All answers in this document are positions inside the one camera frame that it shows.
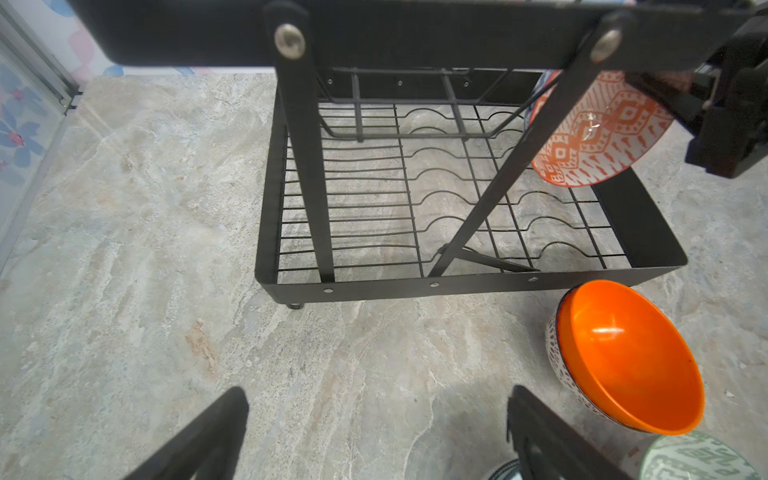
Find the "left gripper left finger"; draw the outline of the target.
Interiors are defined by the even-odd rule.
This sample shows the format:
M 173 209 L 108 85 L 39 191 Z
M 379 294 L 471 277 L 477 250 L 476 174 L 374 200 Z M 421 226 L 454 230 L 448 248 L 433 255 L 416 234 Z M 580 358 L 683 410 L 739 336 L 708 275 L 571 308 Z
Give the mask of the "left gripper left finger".
M 245 391 L 228 389 L 145 460 L 129 479 L 232 479 L 249 414 Z

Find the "green patterned bowl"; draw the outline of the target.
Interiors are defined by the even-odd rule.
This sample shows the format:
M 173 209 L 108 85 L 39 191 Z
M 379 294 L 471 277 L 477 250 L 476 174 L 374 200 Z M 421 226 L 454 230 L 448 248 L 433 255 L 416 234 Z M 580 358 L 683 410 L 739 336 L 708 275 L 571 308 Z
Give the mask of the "green patterned bowl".
M 762 479 L 737 451 L 699 431 L 645 439 L 629 450 L 620 468 L 633 479 Z

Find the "blue floral bowl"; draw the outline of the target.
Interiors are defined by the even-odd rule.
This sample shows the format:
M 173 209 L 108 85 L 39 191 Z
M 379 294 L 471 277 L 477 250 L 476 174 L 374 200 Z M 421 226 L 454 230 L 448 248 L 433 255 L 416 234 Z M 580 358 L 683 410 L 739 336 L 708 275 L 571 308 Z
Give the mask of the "blue floral bowl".
M 498 465 L 483 477 L 484 480 L 521 480 L 521 467 L 518 459 L 512 459 Z

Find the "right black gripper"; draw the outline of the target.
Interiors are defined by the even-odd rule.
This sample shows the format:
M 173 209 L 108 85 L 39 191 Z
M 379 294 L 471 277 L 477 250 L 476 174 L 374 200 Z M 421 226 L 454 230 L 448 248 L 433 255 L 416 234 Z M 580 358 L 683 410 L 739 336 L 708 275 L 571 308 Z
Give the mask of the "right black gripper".
M 690 134 L 685 162 L 735 179 L 767 157 L 767 13 L 757 12 L 705 62 L 691 90 L 658 75 L 629 84 L 660 104 Z

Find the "white patterned bowl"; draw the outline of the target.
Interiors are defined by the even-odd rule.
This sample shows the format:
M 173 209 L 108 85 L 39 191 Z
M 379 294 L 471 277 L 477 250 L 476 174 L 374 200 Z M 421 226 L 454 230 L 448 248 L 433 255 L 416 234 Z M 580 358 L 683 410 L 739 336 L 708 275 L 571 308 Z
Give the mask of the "white patterned bowl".
M 556 317 L 553 317 L 546 325 L 545 347 L 550 366 L 553 369 L 555 376 L 559 382 L 577 398 L 580 404 L 599 417 L 621 426 L 620 422 L 616 421 L 612 417 L 605 414 L 602 410 L 600 410 L 584 394 L 584 392 L 580 389 L 580 387 L 576 384 L 575 380 L 571 376 L 560 350 Z

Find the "orange bowl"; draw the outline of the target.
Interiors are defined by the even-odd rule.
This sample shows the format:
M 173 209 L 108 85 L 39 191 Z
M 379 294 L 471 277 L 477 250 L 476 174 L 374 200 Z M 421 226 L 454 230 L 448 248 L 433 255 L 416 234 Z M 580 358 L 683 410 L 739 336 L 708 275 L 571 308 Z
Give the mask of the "orange bowl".
M 571 376 L 621 426 L 677 436 L 699 425 L 706 405 L 700 369 L 680 332 L 647 298 L 594 280 L 569 290 L 554 317 Z

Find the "left aluminium corner post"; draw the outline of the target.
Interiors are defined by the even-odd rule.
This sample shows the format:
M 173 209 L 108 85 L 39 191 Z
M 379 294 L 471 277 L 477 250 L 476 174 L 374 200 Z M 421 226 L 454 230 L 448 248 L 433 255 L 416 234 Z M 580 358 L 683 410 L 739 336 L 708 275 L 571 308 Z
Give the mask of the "left aluminium corner post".
M 1 2 L 1 52 L 66 114 L 80 87 L 9 1 Z

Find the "red patterned bowl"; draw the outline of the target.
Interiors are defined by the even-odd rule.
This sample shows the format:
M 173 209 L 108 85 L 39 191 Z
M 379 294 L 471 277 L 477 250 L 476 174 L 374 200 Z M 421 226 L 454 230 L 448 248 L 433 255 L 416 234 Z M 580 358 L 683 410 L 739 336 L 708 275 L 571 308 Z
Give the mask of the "red patterned bowl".
M 592 186 L 627 170 L 666 133 L 673 116 L 603 71 L 536 154 L 532 167 L 550 184 Z

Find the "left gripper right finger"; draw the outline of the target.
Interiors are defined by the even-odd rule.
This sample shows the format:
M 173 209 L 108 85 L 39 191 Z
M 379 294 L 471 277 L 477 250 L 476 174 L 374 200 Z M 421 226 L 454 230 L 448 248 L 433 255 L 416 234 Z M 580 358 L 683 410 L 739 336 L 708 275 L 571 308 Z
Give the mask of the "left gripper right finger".
M 630 478 L 523 385 L 508 400 L 507 436 L 523 479 Z

